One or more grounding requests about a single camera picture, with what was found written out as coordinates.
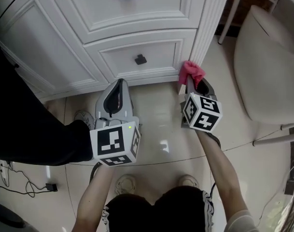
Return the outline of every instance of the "shoe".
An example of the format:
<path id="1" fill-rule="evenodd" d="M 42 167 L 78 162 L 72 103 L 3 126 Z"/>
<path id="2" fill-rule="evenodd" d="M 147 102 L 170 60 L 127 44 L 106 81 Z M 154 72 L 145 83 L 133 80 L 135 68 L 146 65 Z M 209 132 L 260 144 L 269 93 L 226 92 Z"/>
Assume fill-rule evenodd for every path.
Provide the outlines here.
<path id="1" fill-rule="evenodd" d="M 128 174 L 121 176 L 116 182 L 114 192 L 117 195 L 120 194 L 134 194 L 136 189 L 136 180 L 133 176 Z"/>
<path id="2" fill-rule="evenodd" d="M 195 187 L 195 188 L 199 188 L 199 183 L 198 181 L 190 175 L 184 175 L 180 178 L 179 182 L 178 182 L 178 186 L 190 186 L 190 187 Z"/>
<path id="3" fill-rule="evenodd" d="M 89 127 L 90 130 L 94 130 L 95 128 L 92 115 L 85 110 L 79 110 L 75 113 L 74 121 L 76 120 L 82 120 Z"/>

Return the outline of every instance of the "beige chair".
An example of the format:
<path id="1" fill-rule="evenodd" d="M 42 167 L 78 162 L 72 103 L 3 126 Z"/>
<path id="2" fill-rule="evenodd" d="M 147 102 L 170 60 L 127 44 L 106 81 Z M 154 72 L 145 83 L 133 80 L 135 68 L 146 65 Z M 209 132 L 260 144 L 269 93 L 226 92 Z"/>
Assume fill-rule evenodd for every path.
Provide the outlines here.
<path id="1" fill-rule="evenodd" d="M 251 7 L 241 27 L 234 68 L 252 120 L 294 124 L 294 38 L 257 6 Z"/>

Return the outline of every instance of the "cabinet panel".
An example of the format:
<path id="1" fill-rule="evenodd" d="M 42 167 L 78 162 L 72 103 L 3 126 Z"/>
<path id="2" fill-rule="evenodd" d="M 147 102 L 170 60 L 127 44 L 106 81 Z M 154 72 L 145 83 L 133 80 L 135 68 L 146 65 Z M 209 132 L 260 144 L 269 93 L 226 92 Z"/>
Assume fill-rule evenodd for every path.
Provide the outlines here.
<path id="1" fill-rule="evenodd" d="M 188 60 L 195 29 L 157 30 L 122 35 L 84 47 L 109 82 L 178 75 Z M 138 55 L 146 61 L 137 62 Z"/>
<path id="2" fill-rule="evenodd" d="M 197 28 L 204 0 L 55 0 L 83 43 L 115 35 Z"/>
<path id="3" fill-rule="evenodd" d="M 90 70 L 78 56 L 84 52 L 83 57 L 89 58 L 82 45 L 75 44 L 80 47 L 77 54 L 68 43 L 71 40 L 59 32 L 43 7 L 47 4 L 56 15 L 56 6 L 49 0 L 16 0 L 0 20 L 0 45 L 20 66 L 19 74 L 50 95 L 107 83 L 91 59 Z"/>

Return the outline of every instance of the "cabinet drawer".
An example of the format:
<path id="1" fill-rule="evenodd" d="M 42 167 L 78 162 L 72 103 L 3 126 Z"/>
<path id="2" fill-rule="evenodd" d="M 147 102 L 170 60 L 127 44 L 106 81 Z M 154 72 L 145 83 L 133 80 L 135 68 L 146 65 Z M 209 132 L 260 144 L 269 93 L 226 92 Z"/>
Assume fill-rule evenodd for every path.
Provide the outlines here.
<path id="1" fill-rule="evenodd" d="M 55 0 L 83 43 L 154 29 L 198 28 L 204 0 Z"/>
<path id="2" fill-rule="evenodd" d="M 190 57 L 195 33 L 195 29 L 148 31 L 84 47 L 109 82 L 178 75 L 183 61 Z"/>

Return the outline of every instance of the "tiled floor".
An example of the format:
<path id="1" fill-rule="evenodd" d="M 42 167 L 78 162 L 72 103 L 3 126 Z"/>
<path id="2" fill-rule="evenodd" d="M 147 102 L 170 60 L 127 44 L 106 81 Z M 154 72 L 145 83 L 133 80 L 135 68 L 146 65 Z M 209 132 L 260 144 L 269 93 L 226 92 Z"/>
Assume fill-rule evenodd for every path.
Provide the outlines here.
<path id="1" fill-rule="evenodd" d="M 232 61 L 235 39 L 227 38 L 218 45 L 214 38 L 202 68 L 206 79 L 216 91 L 223 106 L 223 118 L 214 134 L 219 137 L 222 150 L 232 161 L 241 184 L 242 193 L 254 220 L 258 223 L 262 210 L 275 191 L 282 185 L 289 169 L 289 143 L 253 147 L 253 139 L 287 134 L 279 126 L 251 121 L 243 107 L 236 85 Z M 175 83 L 137 86 L 130 88 L 134 113 L 142 123 L 139 157 L 134 166 L 118 167 L 108 200 L 113 197 L 113 186 L 123 174 L 137 178 L 138 194 L 154 203 L 164 192 L 176 184 L 184 174 L 194 176 L 200 187 L 210 192 L 213 177 L 204 152 L 195 133 L 180 128 L 180 102 Z M 46 103 L 46 107 L 61 122 L 72 122 L 75 111 L 85 109 L 92 114 L 100 92 L 72 96 Z M 50 178 L 43 166 L 15 163 L 35 184 L 58 184 L 57 193 L 38 194 L 34 199 L 27 195 L 0 189 L 0 203 L 12 209 L 39 231 L 70 232 L 75 221 L 78 202 L 95 161 L 50 167 Z M 21 174 L 11 175 L 11 188 L 24 191 L 26 184 Z M 214 231 L 223 231 L 225 216 L 221 200 L 215 189 Z M 100 224 L 98 231 L 104 231 Z"/>

